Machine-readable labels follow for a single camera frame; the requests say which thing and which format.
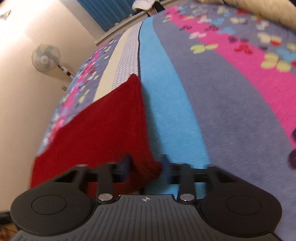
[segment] crosshair logo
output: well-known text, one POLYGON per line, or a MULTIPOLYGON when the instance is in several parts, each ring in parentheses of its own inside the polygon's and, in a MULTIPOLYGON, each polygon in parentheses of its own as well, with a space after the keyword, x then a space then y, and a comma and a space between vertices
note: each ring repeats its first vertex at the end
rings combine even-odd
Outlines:
POLYGON ((144 201, 144 202, 148 202, 148 201, 150 201, 151 199, 148 198, 148 197, 144 197, 144 198, 142 198, 141 200, 144 201))

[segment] red cloth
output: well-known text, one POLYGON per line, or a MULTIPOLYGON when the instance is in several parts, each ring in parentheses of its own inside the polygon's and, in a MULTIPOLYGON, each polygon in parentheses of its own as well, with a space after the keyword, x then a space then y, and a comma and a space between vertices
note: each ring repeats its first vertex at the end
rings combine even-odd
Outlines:
POLYGON ((35 160, 31 187, 77 164, 95 168, 119 161, 126 153, 131 154, 134 165, 128 181, 114 185, 116 194, 137 191, 161 172, 161 164, 149 149, 141 82, 134 74, 57 132, 48 149, 35 160))

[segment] gray stripe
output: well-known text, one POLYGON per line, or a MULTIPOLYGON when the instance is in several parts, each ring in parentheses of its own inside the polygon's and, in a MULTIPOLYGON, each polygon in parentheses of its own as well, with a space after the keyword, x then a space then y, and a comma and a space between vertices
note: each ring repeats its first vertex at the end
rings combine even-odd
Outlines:
POLYGON ((193 54, 190 47, 202 44, 199 40, 189 40, 189 34, 171 22, 162 23, 162 14, 154 18, 155 32, 187 92, 211 162, 272 193, 283 207, 276 233, 294 241, 296 175, 287 162, 292 148, 275 114, 222 56, 210 50, 193 54))
POLYGON ((131 74, 138 74, 138 34, 142 21, 133 26, 123 48, 112 89, 126 82, 131 74))

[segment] round black cover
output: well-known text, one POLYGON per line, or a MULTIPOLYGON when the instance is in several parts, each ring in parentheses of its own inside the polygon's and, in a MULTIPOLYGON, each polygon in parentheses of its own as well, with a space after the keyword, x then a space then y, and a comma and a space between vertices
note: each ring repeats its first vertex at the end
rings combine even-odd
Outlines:
POLYGON ((210 226, 237 237, 255 237, 274 231, 281 219, 279 201, 248 183, 224 183, 208 193, 200 206, 210 226))
POLYGON ((89 198, 71 183, 47 182, 19 195, 10 212, 19 229, 52 236, 80 226, 91 210, 89 198))

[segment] silver screw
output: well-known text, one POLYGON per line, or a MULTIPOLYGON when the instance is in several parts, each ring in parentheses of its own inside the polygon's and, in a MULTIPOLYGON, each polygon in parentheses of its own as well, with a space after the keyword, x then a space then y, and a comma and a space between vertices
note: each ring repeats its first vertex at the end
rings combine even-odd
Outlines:
POLYGON ((194 196, 190 193, 184 193, 180 196, 180 199, 182 201, 192 201, 194 199, 194 196))
POLYGON ((98 196, 101 201, 110 201, 113 196, 110 193, 102 193, 98 196))

